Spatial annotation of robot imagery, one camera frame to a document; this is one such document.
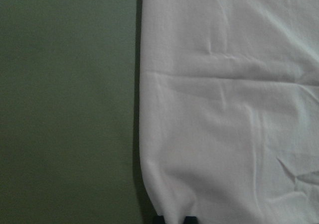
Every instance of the draped fabric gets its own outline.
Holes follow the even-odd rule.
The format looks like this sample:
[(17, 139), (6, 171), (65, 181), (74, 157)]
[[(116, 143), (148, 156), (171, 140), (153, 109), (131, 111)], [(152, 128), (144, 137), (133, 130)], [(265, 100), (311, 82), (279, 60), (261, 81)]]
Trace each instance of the draped fabric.
[(319, 223), (319, 0), (143, 0), (140, 154), (167, 224)]

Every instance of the crease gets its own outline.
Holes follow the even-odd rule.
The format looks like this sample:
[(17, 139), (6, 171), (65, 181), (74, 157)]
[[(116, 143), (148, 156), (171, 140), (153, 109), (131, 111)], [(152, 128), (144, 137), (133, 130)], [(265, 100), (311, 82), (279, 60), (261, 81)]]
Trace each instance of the crease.
[[(249, 122), (250, 122), (250, 133), (251, 133), (251, 136), (255, 138), (255, 136), (253, 135), (253, 127), (254, 127), (254, 123), (257, 123), (257, 125), (260, 124), (261, 122), (261, 119), (260, 119), (260, 116), (258, 116), (258, 121), (256, 121), (256, 117), (254, 116), (254, 113), (251, 111), (251, 109), (247, 109), (247, 112), (249, 113)], [(259, 129), (259, 131), (257, 132), (256, 136), (258, 136), (258, 141), (261, 140), (261, 131)], [(263, 214), (262, 212), (262, 209), (260, 207), (260, 204), (259, 204), (259, 198), (258, 198), (258, 195), (257, 195), (257, 168), (258, 168), (258, 162), (257, 162), (257, 152), (256, 152), (256, 146), (252, 145), (252, 150), (253, 150), (253, 159), (254, 159), (254, 167), (253, 167), (253, 195), (254, 195), (254, 199), (255, 199), (255, 202), (256, 202), (256, 206), (259, 210), (259, 212), (261, 214)]]
[(280, 160), (278, 157), (276, 157), (276, 159), (280, 163), (286, 176), (296, 185), (296, 176), (292, 173), (292, 171), (289, 170), (289, 168), (282, 162), (282, 160)]
[(226, 8), (228, 7), (228, 0), (217, 0), (219, 6), (220, 6), (220, 10), (221, 10), (221, 14), (222, 14), (222, 20), (223, 20), (223, 26), (222, 26), (222, 32), (223, 32), (223, 36), (224, 36), (224, 44), (223, 44), (223, 50), (224, 53), (227, 53), (228, 51), (228, 30), (229, 30), (229, 20), (227, 17), (227, 11)]
[(168, 72), (163, 72), (163, 71), (152, 71), (152, 70), (144, 70), (141, 72), (146, 72), (146, 73), (155, 73), (158, 75), (164, 75), (164, 76), (170, 76), (170, 77), (179, 77), (179, 78), (189, 78), (189, 79), (196, 79), (196, 78), (201, 78), (201, 79), (217, 79), (217, 80), (233, 80), (233, 81), (250, 81), (250, 82), (269, 82), (269, 83), (278, 83), (278, 84), (287, 84), (287, 85), (297, 85), (297, 86), (308, 86), (308, 87), (313, 87), (313, 88), (319, 88), (319, 83), (318, 84), (307, 84), (307, 83), (296, 83), (293, 81), (276, 81), (276, 80), (270, 80), (270, 79), (244, 79), (244, 78), (239, 78), (239, 77), (233, 77), (233, 78), (225, 78), (225, 77), (218, 77), (218, 76), (209, 76), (209, 75), (200, 75), (200, 76), (192, 76), (192, 75), (180, 75), (180, 74), (169, 74)]
[(311, 91), (309, 91), (308, 89), (306, 89), (306, 88), (303, 87), (303, 86), (300, 86), (300, 88), (301, 88), (304, 92), (306, 92), (306, 93), (312, 98), (312, 100), (313, 100), (315, 103), (317, 103), (317, 105), (319, 105), (319, 99), (318, 99)]
[[(317, 182), (311, 178), (308, 178), (309, 175), (312, 175), (315, 178), (317, 177), (317, 179), (318, 179)], [(309, 172), (306, 174), (300, 174), (296, 177), (296, 179), (300, 182), (307, 183), (307, 184), (310, 184), (312, 186), (319, 186), (319, 171)]]
[(318, 155), (315, 155), (312, 153), (307, 153), (307, 152), (292, 152), (292, 151), (287, 151), (287, 150), (283, 150), (283, 149), (276, 149), (276, 151), (289, 154), (290, 156), (304, 155), (304, 156), (307, 156), (310, 158), (318, 158)]

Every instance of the wrinkle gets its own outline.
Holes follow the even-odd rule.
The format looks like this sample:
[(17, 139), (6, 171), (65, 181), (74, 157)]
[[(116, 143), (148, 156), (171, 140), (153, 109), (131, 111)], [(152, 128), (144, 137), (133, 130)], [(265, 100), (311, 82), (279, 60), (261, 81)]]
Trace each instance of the wrinkle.
[(296, 184), (296, 176), (289, 170), (289, 168), (279, 159), (276, 158), (280, 163), (281, 167), (284, 170), (285, 175), (294, 183)]
[(316, 97), (311, 91), (309, 91), (309, 90), (306, 89), (305, 87), (300, 86), (300, 88), (301, 88), (303, 91), (305, 91), (317, 105), (319, 105), (319, 99), (318, 99), (318, 97)]
[(151, 70), (144, 70), (147, 73), (155, 73), (157, 75), (164, 75), (169, 77), (178, 77), (178, 78), (188, 78), (188, 79), (217, 79), (217, 80), (232, 80), (232, 81), (248, 81), (248, 82), (265, 82), (265, 83), (276, 83), (276, 84), (284, 84), (284, 85), (297, 85), (297, 86), (309, 86), (313, 88), (319, 88), (318, 84), (300, 84), (290, 80), (286, 81), (276, 81), (270, 79), (249, 79), (249, 78), (240, 78), (240, 77), (216, 77), (216, 76), (209, 76), (209, 75), (180, 75), (180, 74), (170, 74), (168, 72), (163, 71), (151, 71)]
[(319, 187), (319, 171), (298, 175), (296, 179), (300, 182), (310, 184), (311, 186)]
[(286, 26), (279, 17), (274, 15), (272, 12), (266, 9), (266, 6), (263, 5), (258, 0), (248, 1), (249, 8), (253, 9), (260, 17), (266, 17), (268, 22), (272, 24), (281, 34), (283, 34), (289, 43), (296, 47), (298, 50), (307, 53), (312, 57), (317, 63), (319, 63), (319, 55), (311, 47), (305, 44), (299, 37), (297, 37), (291, 30), (287, 29)]
[(223, 27), (222, 27), (222, 33), (223, 33), (223, 36), (224, 36), (224, 41), (223, 41), (223, 51), (224, 53), (227, 53), (228, 51), (228, 30), (229, 30), (229, 27), (230, 27), (230, 23), (229, 23), (229, 19), (228, 19), (228, 12), (226, 11), (228, 6), (229, 6), (229, 2), (231, 0), (217, 0), (217, 3), (218, 5), (220, 6), (220, 10), (221, 10), (221, 16), (222, 16), (222, 20), (223, 20)]
[(275, 198), (267, 198), (267, 200), (269, 200), (269, 201), (272, 202), (272, 203), (276, 203), (276, 202), (280, 202), (280, 201), (282, 201), (282, 200), (284, 200), (284, 199), (294, 198), (294, 197), (296, 197), (296, 196), (295, 196), (296, 193), (300, 193), (300, 194), (303, 195), (305, 198), (307, 198), (307, 195), (306, 195), (305, 192), (303, 192), (303, 191), (294, 191), (294, 192), (284, 193), (284, 194), (279, 195), (279, 196), (277, 196), (277, 197), (275, 197)]
[[(256, 134), (257, 138), (258, 138), (258, 141), (260, 140), (265, 140), (264, 138), (264, 132), (263, 129), (260, 128), (260, 124), (262, 123), (262, 116), (260, 117), (260, 115), (258, 114), (256, 118), (256, 115), (255, 113), (252, 111), (252, 109), (250, 109), (249, 107), (245, 106), (247, 108), (247, 112), (249, 114), (249, 122), (250, 122), (250, 135), (251, 137), (255, 137), (254, 136), (254, 126), (257, 126), (258, 127), (258, 132)], [(252, 149), (253, 149), (253, 160), (254, 160), (254, 165), (253, 165), (253, 192), (254, 192), (254, 199), (255, 199), (255, 202), (256, 202), (256, 206), (260, 212), (261, 215), (263, 215), (263, 212), (260, 208), (260, 204), (259, 204), (259, 198), (258, 198), (258, 195), (257, 195), (257, 169), (258, 169), (258, 158), (257, 158), (257, 151), (256, 151), (256, 146), (255, 145), (252, 145)]]
[(318, 186), (319, 187), (319, 171), (314, 172), (307, 172), (300, 175), (295, 175), (292, 173), (292, 171), (287, 167), (286, 164), (283, 163), (282, 160), (279, 158), (276, 158), (278, 162), (280, 163), (281, 167), (283, 168), (286, 176), (294, 183), (295, 190), (297, 190), (297, 181), (310, 184), (311, 186)]
[(212, 203), (213, 196), (214, 202), (227, 204), (228, 208), (231, 210), (237, 209), (242, 214), (248, 214), (249, 216), (246, 221), (256, 221), (256, 216), (251, 210), (245, 208), (245, 205), (242, 202), (237, 200), (235, 196), (229, 194), (223, 185), (218, 182), (212, 182), (211, 179), (207, 179), (205, 176), (201, 175), (201, 172), (186, 169), (167, 169), (166, 174), (172, 179), (187, 185), (192, 192), (196, 193), (197, 196), (206, 199), (209, 203)]

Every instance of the white fabric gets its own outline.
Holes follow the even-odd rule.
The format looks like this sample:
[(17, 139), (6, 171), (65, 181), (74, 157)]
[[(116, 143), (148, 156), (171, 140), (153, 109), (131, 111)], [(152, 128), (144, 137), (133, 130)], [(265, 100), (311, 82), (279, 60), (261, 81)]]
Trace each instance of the white fabric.
[(140, 81), (166, 224), (319, 223), (319, 0), (143, 0)]

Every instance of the dark object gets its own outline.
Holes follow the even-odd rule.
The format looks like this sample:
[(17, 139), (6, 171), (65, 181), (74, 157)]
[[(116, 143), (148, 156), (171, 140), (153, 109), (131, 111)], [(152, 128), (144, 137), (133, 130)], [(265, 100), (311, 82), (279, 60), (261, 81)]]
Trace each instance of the dark object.
[(197, 217), (185, 217), (184, 224), (198, 224)]
[(153, 224), (165, 224), (164, 216), (155, 216), (153, 218)]

